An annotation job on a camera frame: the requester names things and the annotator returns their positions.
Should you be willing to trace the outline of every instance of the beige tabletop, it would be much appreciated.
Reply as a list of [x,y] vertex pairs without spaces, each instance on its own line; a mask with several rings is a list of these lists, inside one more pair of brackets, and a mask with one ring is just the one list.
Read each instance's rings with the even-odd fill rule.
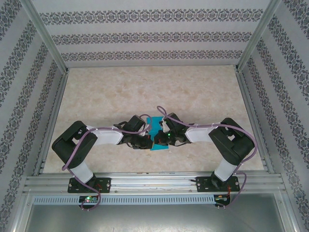
[[[52,142],[74,121],[94,127],[128,121],[133,115],[161,116],[156,106],[187,123],[208,124],[231,117],[252,133],[233,66],[159,66],[71,69]],[[211,142],[166,150],[99,145],[85,161],[93,172],[213,171],[222,156]],[[50,148],[44,173],[62,172]],[[242,170],[263,170],[260,155]]]

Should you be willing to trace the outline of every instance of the damask pattern stripe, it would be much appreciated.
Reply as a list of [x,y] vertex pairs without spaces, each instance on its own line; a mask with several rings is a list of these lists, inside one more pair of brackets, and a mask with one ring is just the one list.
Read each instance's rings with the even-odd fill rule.
[[26,133],[25,141],[23,143],[22,149],[20,150],[20,154],[17,159],[16,166],[14,167],[14,174],[13,178],[9,183],[9,188],[7,189],[7,194],[4,197],[4,203],[1,206],[1,211],[0,211],[0,232],[5,231],[5,227],[8,224],[9,217],[12,213],[13,209],[13,204],[16,200],[16,194],[17,190],[19,189],[20,186],[20,181],[22,178],[22,175],[24,174],[24,168],[26,166],[26,163],[28,161],[29,154],[32,149],[32,144],[35,139],[36,132],[38,130],[39,124],[42,119],[42,115],[44,112],[44,107],[48,99],[49,91],[51,89],[52,83],[55,78],[55,73],[57,71],[57,64],[55,61],[52,62],[51,68],[48,72],[48,75],[45,80],[45,84],[42,88],[39,100],[37,102],[37,106],[35,108],[35,111],[33,113],[29,129]]
[[17,13],[22,8],[19,0],[7,0],[0,10],[0,41],[11,26]]
[[276,64],[262,39],[257,43],[256,49],[262,58],[264,67],[267,70],[277,96],[279,97],[279,101],[287,121],[290,124],[290,128],[292,129],[293,136],[297,141],[297,146],[301,150],[300,153],[303,155],[303,160],[309,169],[309,138],[307,137],[305,128],[301,124],[298,113],[295,111],[294,104],[276,68]]
[[299,58],[296,49],[276,16],[273,16],[269,22],[268,28],[275,38],[285,58],[285,62],[289,65],[291,73],[294,75],[294,79],[309,105],[309,72],[304,62]]
[[136,59],[239,59],[241,50],[187,50],[135,52],[62,53],[64,61],[136,60]]
[[166,9],[41,13],[45,25],[135,22],[257,22],[262,9]]
[[58,91],[59,91],[59,88],[60,88],[60,85],[61,85],[61,82],[62,82],[62,79],[64,78],[64,76],[67,75],[66,73],[62,74],[61,78],[60,78],[60,81],[59,81],[59,84],[58,84],[58,87],[57,87],[57,91],[56,91],[56,94],[55,94],[55,97],[54,97],[54,101],[53,101],[53,105],[52,105],[52,109],[49,113],[49,116],[48,116],[48,119],[47,119],[47,123],[46,123],[46,127],[45,127],[45,131],[44,131],[44,134],[43,134],[43,137],[42,137],[42,141],[41,141],[41,144],[40,144],[40,148],[39,148],[39,152],[37,154],[37,158],[35,160],[35,164],[34,164],[34,167],[33,167],[33,173],[32,175],[35,174],[35,169],[38,165],[38,161],[39,161],[39,157],[40,157],[40,154],[41,154],[41,150],[43,148],[43,143],[44,143],[44,140],[45,140],[45,136],[46,136],[46,133],[47,133],[47,129],[48,129],[48,125],[49,125],[49,121],[52,117],[52,112],[53,112],[53,109],[54,109],[54,105],[55,105],[55,102],[56,102],[56,99],[57,99],[57,96],[58,96]]
[[284,4],[294,16],[295,20],[309,39],[309,6],[304,0],[284,0]]
[[31,97],[33,88],[36,84],[36,81],[39,77],[41,68],[44,64],[44,61],[47,57],[48,49],[44,43],[40,46],[40,49],[37,53],[37,56],[33,62],[32,68],[28,74],[26,82],[22,88],[20,96],[16,102],[16,107],[13,109],[12,117],[9,119],[9,122],[6,126],[6,130],[3,133],[3,138],[0,142],[0,174],[5,165],[5,160],[7,159],[8,154],[12,143],[17,134],[22,117],[28,105],[29,99]]
[[5,95],[7,95],[7,91],[9,91],[12,81],[15,79],[19,66],[21,62],[24,60],[26,52],[33,40],[33,37],[36,34],[36,29],[31,22],[31,20],[27,23],[26,28],[24,29],[21,37],[18,40],[18,43],[14,47],[12,55],[9,57],[9,60],[6,62],[6,66],[3,68],[1,72],[0,78],[0,107],[2,106],[2,102],[5,99]]
[[56,45],[166,43],[166,42],[248,42],[251,32],[136,32],[109,34],[53,35]]
[[266,94],[266,90],[263,86],[260,73],[258,72],[258,69],[252,57],[249,58],[247,62],[247,66],[250,70],[250,74],[253,78],[256,91],[259,95],[259,98],[262,103],[262,107],[265,111],[265,115],[268,120],[268,125],[270,127],[273,139],[278,149],[279,156],[282,160],[284,170],[286,171],[286,175],[288,176],[288,181],[291,184],[291,189],[293,190],[293,195],[296,199],[296,204],[298,204],[298,210],[300,214],[303,216],[302,219],[305,222],[304,223],[305,228],[309,230],[308,199],[306,198],[306,194],[304,190],[302,189],[302,185],[299,183],[300,182],[299,176],[297,175],[297,171],[295,169],[294,163],[291,161],[290,152],[286,146],[286,142],[282,136],[279,123],[274,114],[273,108],[270,104],[270,100]]
[[272,160],[271,153],[269,152],[269,148],[268,148],[268,145],[267,145],[267,142],[266,142],[266,139],[265,139],[263,130],[262,130],[262,125],[261,125],[260,119],[259,119],[259,117],[258,117],[256,108],[255,108],[255,105],[254,105],[254,101],[252,100],[251,92],[250,92],[250,90],[249,90],[248,84],[247,84],[246,79],[245,79],[245,74],[244,74],[243,71],[241,71],[241,73],[242,73],[242,76],[244,77],[244,81],[245,81],[246,86],[247,86],[247,90],[248,90],[248,93],[249,93],[249,96],[250,96],[250,99],[251,99],[251,102],[252,102],[252,106],[253,106],[253,109],[254,109],[254,113],[255,113],[255,115],[256,115],[257,123],[259,124],[260,130],[261,130],[261,134],[262,134],[262,137],[263,137],[263,141],[264,141],[264,143],[265,143],[265,148],[266,148],[266,150],[267,150],[267,153],[268,153],[268,156],[269,156],[269,159],[270,159],[271,166],[272,166],[274,172],[276,173],[276,168],[275,168],[275,166],[274,166],[274,162],[273,162],[273,160]]

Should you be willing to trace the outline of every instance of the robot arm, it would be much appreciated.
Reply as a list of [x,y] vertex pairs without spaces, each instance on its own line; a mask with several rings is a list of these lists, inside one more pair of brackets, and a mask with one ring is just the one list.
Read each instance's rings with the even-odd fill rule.
[[[169,117],[180,121],[174,113],[169,114]],[[225,118],[220,124],[242,129],[231,118]],[[169,118],[162,121],[162,127],[163,130],[154,138],[155,144],[175,145],[179,141],[184,145],[203,141],[213,142],[216,145],[223,156],[211,175],[211,182],[217,189],[225,185],[241,161],[254,149],[253,141],[246,134],[227,127],[187,127]]]
[[[94,130],[90,132],[82,140],[68,168],[83,183],[87,183],[87,185],[93,187],[96,177],[84,162],[90,149],[93,146],[102,144],[120,145],[128,143],[130,143],[134,149],[150,149],[153,146],[150,135],[145,133],[129,134],[117,131],[117,129],[120,129],[128,132],[137,132],[141,130],[142,126],[145,126],[144,120],[135,115],[128,122],[122,122],[112,126],[112,130]],[[74,139],[80,140],[81,137],[91,129],[93,129],[93,127],[86,126],[81,121],[74,122],[53,142],[52,149],[64,163],[67,163],[77,145]]]

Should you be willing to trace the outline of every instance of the black mounting plate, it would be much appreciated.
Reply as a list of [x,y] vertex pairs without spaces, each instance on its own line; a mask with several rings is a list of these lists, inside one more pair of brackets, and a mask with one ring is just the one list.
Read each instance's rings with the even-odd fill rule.
[[231,192],[240,190],[237,176],[231,176],[219,190],[211,183],[210,176],[198,176],[195,181],[197,183],[197,192],[228,192],[228,186],[230,186]]
[[[109,193],[111,189],[110,178],[96,178],[94,189],[100,193]],[[94,193],[94,191],[80,184],[75,178],[71,178],[68,186],[68,193]]]

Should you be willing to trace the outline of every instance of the patterned wallpaper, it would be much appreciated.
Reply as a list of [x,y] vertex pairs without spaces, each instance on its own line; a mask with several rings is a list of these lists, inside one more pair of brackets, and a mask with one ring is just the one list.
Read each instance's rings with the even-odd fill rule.
[[68,67],[237,64],[269,0],[35,0]]
[[18,0],[0,0],[0,232],[32,175],[62,73]]
[[308,3],[284,0],[242,70],[301,231],[309,231]]

